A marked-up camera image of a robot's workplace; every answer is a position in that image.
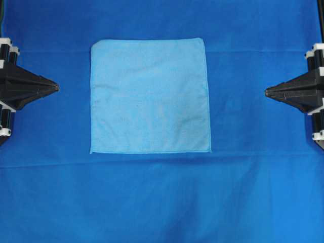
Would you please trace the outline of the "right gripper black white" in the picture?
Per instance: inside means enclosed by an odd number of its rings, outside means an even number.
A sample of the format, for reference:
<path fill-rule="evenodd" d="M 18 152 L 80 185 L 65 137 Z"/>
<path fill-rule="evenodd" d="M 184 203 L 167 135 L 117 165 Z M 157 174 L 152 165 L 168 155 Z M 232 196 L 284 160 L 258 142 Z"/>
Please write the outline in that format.
<path fill-rule="evenodd" d="M 269 87 L 265 96 L 311 116 L 312 140 L 323 149 L 323 44 L 314 44 L 305 54 L 309 72 Z M 285 92 L 316 90 L 317 92 Z"/>

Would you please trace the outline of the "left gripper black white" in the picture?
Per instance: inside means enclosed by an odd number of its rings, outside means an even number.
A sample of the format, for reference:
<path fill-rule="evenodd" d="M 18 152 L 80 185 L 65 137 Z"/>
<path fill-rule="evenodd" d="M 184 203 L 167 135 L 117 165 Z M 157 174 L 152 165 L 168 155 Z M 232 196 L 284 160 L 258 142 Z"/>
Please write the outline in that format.
<path fill-rule="evenodd" d="M 1 85 L 6 80 L 32 85 L 44 85 L 54 89 L 36 91 L 26 95 L 1 98 L 1 145 L 12 135 L 16 110 L 23 109 L 27 104 L 59 91 L 54 81 L 36 75 L 16 65 L 20 49 L 13 46 L 10 38 L 1 37 Z"/>

